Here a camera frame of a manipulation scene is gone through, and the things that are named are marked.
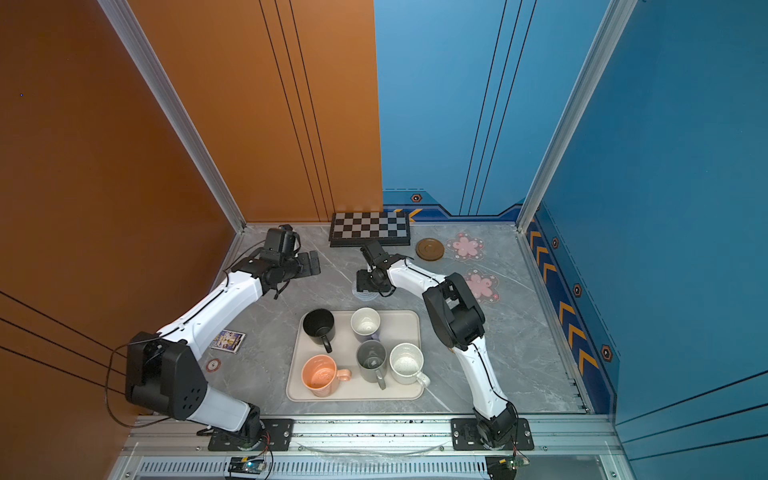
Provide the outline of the brown wooden round coaster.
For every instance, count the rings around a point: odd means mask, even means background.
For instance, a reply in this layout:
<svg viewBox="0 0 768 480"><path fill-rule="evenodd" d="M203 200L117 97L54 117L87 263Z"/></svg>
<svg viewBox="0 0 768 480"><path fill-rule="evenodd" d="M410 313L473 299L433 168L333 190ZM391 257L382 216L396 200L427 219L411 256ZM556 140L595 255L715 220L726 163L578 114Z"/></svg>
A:
<svg viewBox="0 0 768 480"><path fill-rule="evenodd" d="M424 238L417 242L416 254L422 260L437 261L443 258L445 247L438 239Z"/></svg>

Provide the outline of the light blue woven coaster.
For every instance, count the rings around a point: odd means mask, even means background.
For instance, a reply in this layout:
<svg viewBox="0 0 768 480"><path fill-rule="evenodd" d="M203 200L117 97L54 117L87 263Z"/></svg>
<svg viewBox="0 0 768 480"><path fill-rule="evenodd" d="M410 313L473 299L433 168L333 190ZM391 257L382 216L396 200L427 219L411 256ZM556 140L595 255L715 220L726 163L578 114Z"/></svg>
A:
<svg viewBox="0 0 768 480"><path fill-rule="evenodd" d="M352 294L355 298L362 302L371 302L380 297L378 292L360 291L356 286L352 287Z"/></svg>

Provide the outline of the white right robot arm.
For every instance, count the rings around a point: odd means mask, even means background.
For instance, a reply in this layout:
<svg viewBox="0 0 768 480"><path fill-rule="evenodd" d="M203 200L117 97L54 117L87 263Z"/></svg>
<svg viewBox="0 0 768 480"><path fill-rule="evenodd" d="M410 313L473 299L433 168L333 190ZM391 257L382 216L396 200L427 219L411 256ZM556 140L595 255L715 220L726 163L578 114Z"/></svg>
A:
<svg viewBox="0 0 768 480"><path fill-rule="evenodd" d="M464 277L425 270L406 255L386 252L377 241L360 251L367 267L357 272L356 289L382 297L407 291L421 298L435 335L460 362L482 444L502 449L514 443L519 414L496 377L485 340L486 317Z"/></svg>

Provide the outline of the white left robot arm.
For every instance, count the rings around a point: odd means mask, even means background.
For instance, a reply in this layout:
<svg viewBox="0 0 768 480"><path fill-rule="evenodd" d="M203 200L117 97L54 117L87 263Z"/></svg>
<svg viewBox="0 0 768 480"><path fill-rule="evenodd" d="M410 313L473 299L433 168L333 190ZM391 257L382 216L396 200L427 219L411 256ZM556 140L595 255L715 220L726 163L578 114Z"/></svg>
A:
<svg viewBox="0 0 768 480"><path fill-rule="evenodd" d="M281 293L288 282L320 273L315 251L272 258L259 248L241 259L222 284L190 311L157 332L140 332L128 342L126 400L250 443L260 440L264 430L260 409L209 386L198 360L231 321L265 293Z"/></svg>

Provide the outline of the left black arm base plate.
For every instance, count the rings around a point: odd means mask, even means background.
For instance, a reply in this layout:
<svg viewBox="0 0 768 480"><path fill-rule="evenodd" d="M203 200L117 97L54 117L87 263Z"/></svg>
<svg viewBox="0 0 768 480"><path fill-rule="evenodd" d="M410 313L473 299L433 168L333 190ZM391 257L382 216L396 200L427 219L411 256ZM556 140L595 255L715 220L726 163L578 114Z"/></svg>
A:
<svg viewBox="0 0 768 480"><path fill-rule="evenodd" d="M252 430L228 432L214 428L207 449L212 452L257 454L264 450L284 452L289 449L294 421L288 418L261 418L246 423Z"/></svg>

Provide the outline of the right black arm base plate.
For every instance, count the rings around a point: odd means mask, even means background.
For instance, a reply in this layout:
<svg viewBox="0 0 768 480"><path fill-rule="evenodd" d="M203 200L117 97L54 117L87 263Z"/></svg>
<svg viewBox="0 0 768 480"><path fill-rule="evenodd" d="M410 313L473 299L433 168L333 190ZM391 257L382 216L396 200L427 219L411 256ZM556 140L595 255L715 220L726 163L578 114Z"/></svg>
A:
<svg viewBox="0 0 768 480"><path fill-rule="evenodd" d="M455 451L505 450L527 452L535 449L533 434L526 418L517 422L515 433L503 447L488 447L478 433L474 418L453 418L450 420L452 445Z"/></svg>

